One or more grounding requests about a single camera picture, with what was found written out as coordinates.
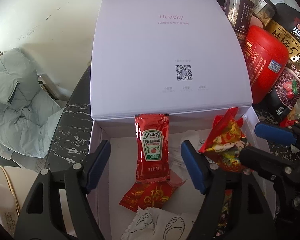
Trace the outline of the red figure print snack packet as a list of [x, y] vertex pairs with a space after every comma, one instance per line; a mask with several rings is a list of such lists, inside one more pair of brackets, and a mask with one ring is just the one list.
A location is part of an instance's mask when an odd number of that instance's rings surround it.
[[215, 116], [212, 129], [198, 150], [226, 172], [240, 173], [246, 167], [241, 164], [241, 150], [249, 146], [247, 137], [241, 130], [243, 119], [235, 120], [238, 108], [230, 108], [223, 115]]

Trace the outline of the red Heinz ketchup sachet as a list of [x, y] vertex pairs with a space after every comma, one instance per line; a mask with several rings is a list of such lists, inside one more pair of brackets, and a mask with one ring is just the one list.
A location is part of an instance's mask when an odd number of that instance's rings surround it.
[[168, 114], [139, 114], [135, 116], [138, 158], [136, 181], [139, 183], [170, 179]]

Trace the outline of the small red gold snack packet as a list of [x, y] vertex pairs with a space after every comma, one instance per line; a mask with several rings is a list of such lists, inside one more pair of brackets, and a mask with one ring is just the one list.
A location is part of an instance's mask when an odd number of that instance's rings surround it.
[[133, 212], [136, 212], [138, 208], [144, 210], [147, 207], [162, 209], [176, 189], [184, 183], [184, 181], [179, 184], [171, 184], [169, 181], [135, 183], [122, 197], [119, 204]]

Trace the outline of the clear plastic wrapper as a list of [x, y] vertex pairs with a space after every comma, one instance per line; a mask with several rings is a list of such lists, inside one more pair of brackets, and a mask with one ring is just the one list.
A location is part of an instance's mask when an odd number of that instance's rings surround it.
[[169, 167], [170, 182], [173, 187], [180, 187], [185, 183], [188, 174], [188, 163], [192, 161], [191, 152], [198, 150], [200, 135], [198, 131], [189, 130], [169, 136]]

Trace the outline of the red cylindrical canister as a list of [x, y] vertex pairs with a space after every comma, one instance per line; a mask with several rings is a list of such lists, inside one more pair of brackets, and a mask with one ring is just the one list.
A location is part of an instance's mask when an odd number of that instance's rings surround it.
[[243, 55], [247, 65], [253, 104], [260, 103], [281, 75], [288, 59], [287, 48], [266, 30], [249, 28]]

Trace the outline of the grey-green puffer jacket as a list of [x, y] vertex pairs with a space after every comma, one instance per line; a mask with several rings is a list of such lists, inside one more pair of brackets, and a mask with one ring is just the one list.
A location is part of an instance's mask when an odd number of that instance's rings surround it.
[[18, 48], [0, 57], [0, 157], [9, 160], [17, 152], [44, 158], [62, 113]]

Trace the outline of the black gold oat bag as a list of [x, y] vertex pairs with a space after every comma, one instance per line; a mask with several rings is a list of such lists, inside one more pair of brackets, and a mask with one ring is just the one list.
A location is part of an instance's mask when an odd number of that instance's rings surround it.
[[266, 30], [287, 48], [289, 59], [265, 100], [270, 113], [281, 122], [300, 98], [300, 12], [285, 3], [275, 7]]

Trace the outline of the black lid clear jar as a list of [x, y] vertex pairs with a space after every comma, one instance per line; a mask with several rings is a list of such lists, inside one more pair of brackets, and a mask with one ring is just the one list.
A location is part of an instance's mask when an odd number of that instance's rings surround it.
[[258, 0], [254, 5], [253, 16], [258, 18], [265, 28], [276, 12], [277, 9], [271, 0]]

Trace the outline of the lavender gift box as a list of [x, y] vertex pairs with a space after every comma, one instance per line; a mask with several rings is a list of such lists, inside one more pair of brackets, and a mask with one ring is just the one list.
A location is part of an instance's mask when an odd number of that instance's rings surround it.
[[237, 37], [216, 0], [102, 0], [93, 42], [90, 149], [107, 139], [111, 154], [95, 192], [97, 223], [120, 239], [133, 219], [119, 205], [135, 183], [134, 116], [170, 117], [171, 146], [197, 130], [208, 135], [216, 115], [238, 107], [256, 148], [247, 68]]

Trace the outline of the clear jar dark label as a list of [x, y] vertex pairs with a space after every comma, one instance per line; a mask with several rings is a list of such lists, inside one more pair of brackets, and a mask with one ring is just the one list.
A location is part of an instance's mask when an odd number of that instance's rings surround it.
[[217, 0], [228, 18], [240, 46], [244, 45], [255, 0]]

